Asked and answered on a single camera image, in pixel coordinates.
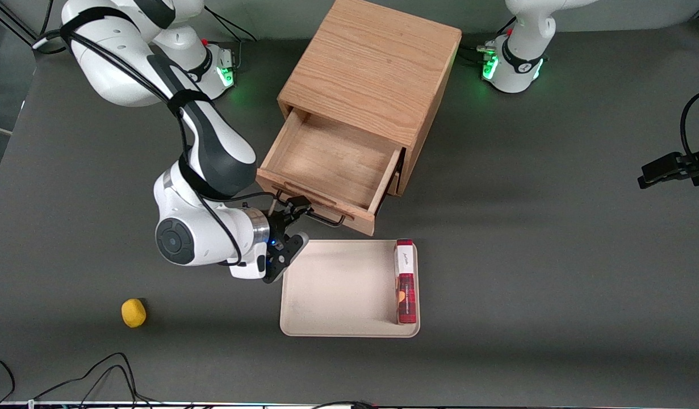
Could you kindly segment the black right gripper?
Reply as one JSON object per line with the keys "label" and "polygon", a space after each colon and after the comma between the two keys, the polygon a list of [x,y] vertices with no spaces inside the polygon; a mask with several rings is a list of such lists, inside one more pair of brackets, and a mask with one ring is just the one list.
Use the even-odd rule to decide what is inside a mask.
{"label": "black right gripper", "polygon": [[295,243],[286,234],[286,229],[310,211],[311,203],[305,196],[289,197],[285,200],[285,208],[266,213],[270,228],[267,253],[291,253],[295,250]]}

